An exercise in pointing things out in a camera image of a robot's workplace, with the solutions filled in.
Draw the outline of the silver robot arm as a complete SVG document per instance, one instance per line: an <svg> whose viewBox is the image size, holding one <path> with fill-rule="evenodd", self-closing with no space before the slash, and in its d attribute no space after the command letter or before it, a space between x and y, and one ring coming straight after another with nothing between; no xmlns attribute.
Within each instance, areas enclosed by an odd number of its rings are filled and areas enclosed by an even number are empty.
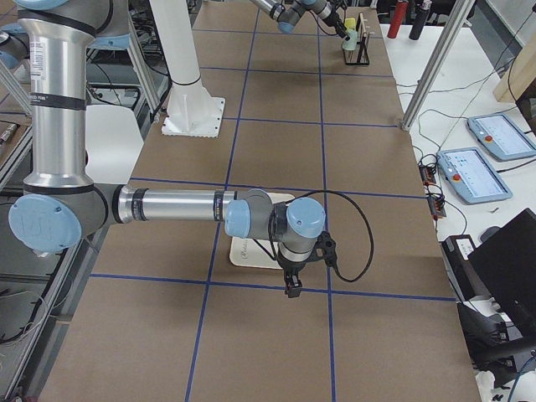
<svg viewBox="0 0 536 402"><path fill-rule="evenodd" d="M67 249L109 224L152 219L221 222L227 235L276 242L285 292L302 290L300 270L317 258L325 212L302 197L273 203L247 192L151 190L95 183L86 173L86 50L93 43L130 43L125 1L20 1L29 37L33 170L8 213L11 231L28 248Z"/></svg>
<svg viewBox="0 0 536 402"><path fill-rule="evenodd" d="M345 1L293 1L289 8L286 8L283 1L252 0L251 2L276 21L278 29L284 34L290 34L302 16L311 12L326 26L333 28L340 38L350 39L343 20L338 14L339 8L347 9L348 5Z"/></svg>

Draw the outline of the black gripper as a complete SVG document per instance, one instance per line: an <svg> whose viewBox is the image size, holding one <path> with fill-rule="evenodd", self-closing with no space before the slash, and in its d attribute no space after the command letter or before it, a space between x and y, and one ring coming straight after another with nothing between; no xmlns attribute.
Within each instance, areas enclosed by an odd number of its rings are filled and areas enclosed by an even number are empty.
<svg viewBox="0 0 536 402"><path fill-rule="evenodd" d="M288 260L280 251L277 252L276 260L284 272L286 284L285 294L291 297L299 297L302 291L302 282L298 277L299 271L306 266L307 262L305 260Z"/></svg>
<svg viewBox="0 0 536 402"><path fill-rule="evenodd" d="M333 8L324 8L322 10L322 21L328 27L336 27L337 35L342 39L350 39L348 31L339 17L337 11Z"/></svg>

